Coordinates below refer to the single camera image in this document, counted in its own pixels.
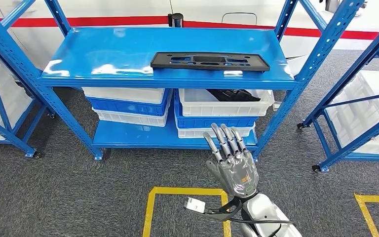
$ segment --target floor marking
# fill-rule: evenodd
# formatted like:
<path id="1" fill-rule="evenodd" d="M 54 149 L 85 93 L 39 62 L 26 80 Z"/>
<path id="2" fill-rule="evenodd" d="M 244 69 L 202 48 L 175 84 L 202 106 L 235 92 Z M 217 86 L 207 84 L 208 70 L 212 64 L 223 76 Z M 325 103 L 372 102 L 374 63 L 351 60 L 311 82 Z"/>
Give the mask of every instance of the floor marking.
<path id="1" fill-rule="evenodd" d="M 152 226 L 154 198 L 156 194 L 172 195 L 217 195 L 222 199 L 222 205 L 228 203 L 227 194 L 223 189 L 204 189 L 204 188 L 174 188 L 174 187 L 153 187 L 149 192 L 148 205 L 146 207 L 145 225 L 143 227 L 143 237 L 150 236 Z M 223 222 L 225 237 L 231 237 L 230 221 Z"/>
<path id="2" fill-rule="evenodd" d="M 367 222 L 368 228 L 370 229 L 371 235 L 373 237 L 379 237 L 379 231 L 377 230 L 376 225 L 371 218 L 370 212 L 365 205 L 366 202 L 379 202 L 379 195 L 354 195 L 355 199 L 357 199 L 357 203 L 361 209 L 361 212 L 364 215 L 364 219 Z"/>

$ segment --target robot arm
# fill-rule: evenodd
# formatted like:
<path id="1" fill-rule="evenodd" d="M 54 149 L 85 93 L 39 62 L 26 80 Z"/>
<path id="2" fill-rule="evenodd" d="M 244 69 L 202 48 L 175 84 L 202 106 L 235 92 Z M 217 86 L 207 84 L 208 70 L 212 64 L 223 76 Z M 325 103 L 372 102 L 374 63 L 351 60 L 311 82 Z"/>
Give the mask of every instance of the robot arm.
<path id="1" fill-rule="evenodd" d="M 269 198 L 257 192 L 258 171 L 250 151 L 236 128 L 222 124 L 211 125 L 219 140 L 223 155 L 213 139 L 204 133 L 217 162 L 207 161 L 210 173 L 221 183 L 223 190 L 234 196 L 233 200 L 219 209 L 205 207 L 205 202 L 190 198 L 185 208 L 220 221 L 236 221 L 244 237 L 301 237 L 301 234 L 284 213 Z M 242 219 L 233 216 L 241 211 Z"/>

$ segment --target shelf upright post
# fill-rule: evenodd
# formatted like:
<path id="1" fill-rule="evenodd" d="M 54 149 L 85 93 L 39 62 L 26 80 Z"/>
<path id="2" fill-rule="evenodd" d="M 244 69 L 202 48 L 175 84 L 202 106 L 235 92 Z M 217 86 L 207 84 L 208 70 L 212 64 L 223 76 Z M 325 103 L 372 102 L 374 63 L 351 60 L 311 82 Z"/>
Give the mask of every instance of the shelf upright post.
<path id="1" fill-rule="evenodd" d="M 277 128 L 280 126 L 286 115 L 294 106 L 295 102 L 300 97 L 301 93 L 304 91 L 314 74 L 317 72 L 322 62 L 328 56 L 335 43 L 341 37 L 342 33 L 344 32 L 348 24 L 351 22 L 351 20 L 355 16 L 355 13 L 357 12 L 357 10 L 363 2 L 364 0 L 342 1 L 338 10 L 335 12 L 327 27 L 322 32 L 322 35 L 317 41 L 309 58 L 304 63 L 304 66 L 302 67 L 300 72 L 295 76 L 295 80 L 298 82 L 298 85 L 293 90 L 287 91 L 287 94 L 284 100 L 282 101 L 281 106 L 278 108 L 277 112 L 274 114 L 270 123 L 268 124 L 268 127 L 265 129 L 264 133 L 260 137 L 257 143 L 258 150 L 254 152 L 254 157 L 257 157 L 259 155 L 259 153 L 264 149 L 265 145 L 271 139 L 271 136 L 276 132 Z M 281 16 L 285 16 L 285 14 L 290 15 L 289 12 L 286 12 L 282 13 Z"/>
<path id="2" fill-rule="evenodd" d="M 60 7 L 60 4 L 57 0 L 44 0 L 50 9 L 51 14 L 53 15 L 54 20 L 56 20 L 57 25 L 59 26 L 62 34 L 66 36 L 71 30 L 69 22 Z"/>
<path id="3" fill-rule="evenodd" d="M 287 28 L 288 22 L 290 21 L 290 18 L 293 15 L 294 8 L 296 8 L 298 1 L 299 0 L 286 0 L 284 3 L 284 6 L 278 18 L 277 25 L 274 29 L 275 34 L 277 35 L 277 39 L 280 42 L 282 36 L 284 35 L 285 29 Z"/>
<path id="4" fill-rule="evenodd" d="M 51 89 L 40 83 L 38 78 L 41 72 L 35 68 L 34 64 L 28 59 L 17 43 L 9 35 L 0 23 L 0 58 L 16 75 L 18 75 L 31 88 L 35 88 L 45 102 L 47 102 L 63 119 L 68 127 L 79 137 L 85 146 L 92 152 L 95 159 L 102 159 L 102 151 L 92 146 L 92 139 L 83 130 L 75 117 L 69 112 L 60 98 Z"/>

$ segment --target metal fingertip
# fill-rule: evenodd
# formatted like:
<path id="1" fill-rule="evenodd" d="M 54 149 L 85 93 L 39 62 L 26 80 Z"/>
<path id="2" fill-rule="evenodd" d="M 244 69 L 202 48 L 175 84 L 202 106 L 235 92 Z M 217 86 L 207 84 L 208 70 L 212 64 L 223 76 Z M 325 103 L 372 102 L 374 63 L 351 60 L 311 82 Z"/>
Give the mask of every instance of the metal fingertip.
<path id="1" fill-rule="evenodd" d="M 218 149 L 216 147 L 216 144 L 214 144 L 213 138 L 211 138 L 210 134 L 208 134 L 208 132 L 203 132 L 203 136 L 207 141 L 208 146 L 210 146 L 211 150 L 213 150 L 214 152 L 217 151 Z"/>
<path id="2" fill-rule="evenodd" d="M 222 125 L 220 125 L 220 127 L 222 128 L 223 132 L 225 133 L 227 139 L 233 140 L 233 135 L 230 132 L 229 128 L 226 126 L 226 124 L 222 123 Z"/>
<path id="3" fill-rule="evenodd" d="M 221 130 L 221 128 L 219 128 L 219 127 L 217 126 L 217 124 L 215 124 L 215 123 L 212 123 L 212 124 L 211 124 L 211 127 L 213 128 L 213 131 L 214 131 L 214 133 L 216 134 L 217 139 L 219 140 L 219 142 L 220 142 L 221 144 L 225 143 L 225 142 L 226 142 L 226 141 L 225 141 L 225 137 L 224 137 L 224 135 L 223 135 L 223 131 Z"/>
<path id="4" fill-rule="evenodd" d="M 237 131 L 237 128 L 231 127 L 231 131 L 233 132 L 234 136 L 236 137 L 237 140 L 243 140 L 242 136 L 240 136 L 240 133 Z"/>

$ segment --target robot finger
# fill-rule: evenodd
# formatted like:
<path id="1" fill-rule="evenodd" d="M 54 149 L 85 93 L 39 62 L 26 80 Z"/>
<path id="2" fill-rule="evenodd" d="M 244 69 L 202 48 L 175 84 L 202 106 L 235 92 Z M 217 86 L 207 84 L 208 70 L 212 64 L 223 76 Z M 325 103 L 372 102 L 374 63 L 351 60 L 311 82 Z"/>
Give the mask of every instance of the robot finger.
<path id="1" fill-rule="evenodd" d="M 241 151 L 246 150 L 245 142 L 243 141 L 243 138 L 242 138 L 242 136 L 240 136 L 240 134 L 237 131 L 237 129 L 235 127 L 231 127 L 231 131 L 233 132 L 234 136 L 236 137 L 236 141 L 237 141 L 237 144 L 240 147 L 240 150 Z"/>
<path id="2" fill-rule="evenodd" d="M 227 141 L 223 135 L 223 131 L 221 128 L 217 126 L 217 124 L 212 123 L 211 127 L 213 128 L 214 133 L 217 136 L 217 139 L 219 140 L 220 147 L 222 148 L 223 153 L 225 154 L 226 158 L 231 155 L 230 148 L 228 147 Z"/>
<path id="3" fill-rule="evenodd" d="M 216 144 L 214 144 L 214 141 L 211 138 L 210 134 L 208 134 L 208 132 L 204 132 L 203 136 L 204 136 L 205 140 L 207 141 L 208 146 L 211 148 L 211 151 L 213 152 L 213 155 L 216 158 L 216 160 L 218 162 L 223 161 L 222 155 L 220 154 L 219 149 L 217 149 Z"/>
<path id="4" fill-rule="evenodd" d="M 236 144 L 236 139 L 234 138 L 233 133 L 224 123 L 222 123 L 220 127 L 222 128 L 223 132 L 225 132 L 225 135 L 227 137 L 227 142 L 230 144 L 230 147 L 233 150 L 232 154 L 233 155 L 236 154 L 239 151 L 239 147 Z"/>

